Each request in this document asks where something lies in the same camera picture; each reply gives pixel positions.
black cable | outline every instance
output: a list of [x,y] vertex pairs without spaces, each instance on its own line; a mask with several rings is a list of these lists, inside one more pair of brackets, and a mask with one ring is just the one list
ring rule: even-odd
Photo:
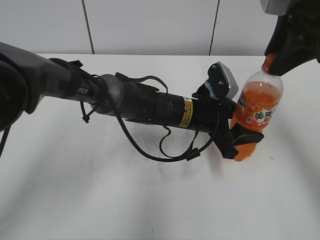
[[160,143],[159,143],[159,150],[160,150],[160,152],[161,152],[164,156],[166,156],[167,158],[174,159],[174,158],[177,158],[177,157],[180,157],[180,156],[187,156],[188,153],[193,150],[194,142],[195,142],[195,140],[196,140],[196,138],[197,138],[197,136],[198,136],[198,134],[199,134],[199,129],[197,129],[197,130],[195,131],[194,137],[193,137],[193,139],[192,139],[189,147],[187,148],[187,150],[186,150],[184,153],[182,153],[182,154],[179,155],[179,156],[169,156],[169,155],[166,154],[165,151],[163,150],[163,148],[162,148],[162,143],[163,143],[163,141],[165,140],[165,138],[168,137],[168,136],[171,134],[171,129],[170,129],[169,127],[167,127],[167,126],[163,126],[163,128],[166,129],[166,130],[168,130],[167,135],[165,135],[163,138],[161,138]]
[[200,149],[195,149],[193,152],[192,152],[192,156],[191,156],[191,153],[189,154],[189,156],[178,156],[176,158],[161,158],[161,157],[156,157],[156,156],[152,156],[148,153],[146,153],[145,151],[143,151],[139,145],[135,142],[135,140],[133,139],[133,137],[131,136],[131,134],[129,133],[123,119],[121,118],[121,115],[119,114],[118,112],[118,109],[117,109],[117,106],[114,102],[114,100],[112,99],[111,95],[109,94],[109,88],[108,88],[108,85],[105,81],[103,81],[103,79],[101,79],[100,77],[92,77],[91,80],[93,81],[94,84],[96,84],[102,91],[103,93],[105,94],[106,96],[106,99],[108,100],[113,112],[114,112],[114,115],[116,117],[116,119],[118,120],[125,136],[129,139],[130,143],[134,146],[134,148],[141,154],[143,155],[144,157],[148,158],[148,159],[151,159],[151,160],[154,160],[154,161],[158,161],[158,162],[165,162],[165,163],[171,163],[171,162],[177,162],[177,161],[181,161],[181,160],[190,160],[192,158],[194,158],[193,156],[199,156],[200,153],[205,150],[214,140],[214,137],[217,133],[217,130],[218,130],[218,126],[219,126],[219,122],[220,122],[220,115],[219,115],[219,112],[217,111],[217,122],[216,122],[216,127],[213,131],[213,133],[211,134],[210,136],[210,139],[208,140],[208,142],[202,146]]
[[2,152],[3,152],[4,148],[5,148],[10,128],[11,128],[11,126],[8,126],[3,132],[3,135],[2,135],[2,138],[1,138],[1,142],[0,142],[0,157],[2,155]]

orange bottle cap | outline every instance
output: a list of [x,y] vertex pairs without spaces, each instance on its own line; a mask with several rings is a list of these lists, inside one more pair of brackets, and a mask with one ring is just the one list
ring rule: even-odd
[[266,57],[265,57],[265,60],[264,60],[264,63],[262,65],[262,70],[265,72],[265,73],[269,73],[269,68],[271,66],[271,64],[273,63],[273,61],[275,60],[276,56],[278,54],[277,53],[269,53]]

white tabletop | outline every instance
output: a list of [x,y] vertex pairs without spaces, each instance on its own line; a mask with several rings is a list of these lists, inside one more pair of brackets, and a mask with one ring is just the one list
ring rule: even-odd
[[[81,60],[91,74],[155,75],[186,97],[217,61],[242,89],[264,60],[43,56]],[[0,239],[320,239],[319,73],[312,61],[283,76],[265,138],[243,162],[222,159],[213,144],[189,162],[155,162],[131,146],[114,117],[93,114],[85,124],[78,102],[45,97],[13,125],[0,159]],[[160,156],[161,126],[126,125],[144,150]],[[164,146],[181,154],[194,133],[172,133]],[[200,134],[196,145],[207,139]]]

orange soda bottle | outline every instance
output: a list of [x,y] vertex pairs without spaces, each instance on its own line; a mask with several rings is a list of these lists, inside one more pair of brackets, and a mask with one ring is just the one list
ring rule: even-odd
[[[247,129],[261,133],[268,125],[284,91],[281,77],[269,74],[269,66],[275,57],[275,54],[269,54],[261,71],[253,74],[245,82],[233,112],[230,128],[239,123]],[[239,153],[234,160],[242,161],[250,157],[256,146],[257,143],[236,146]]]

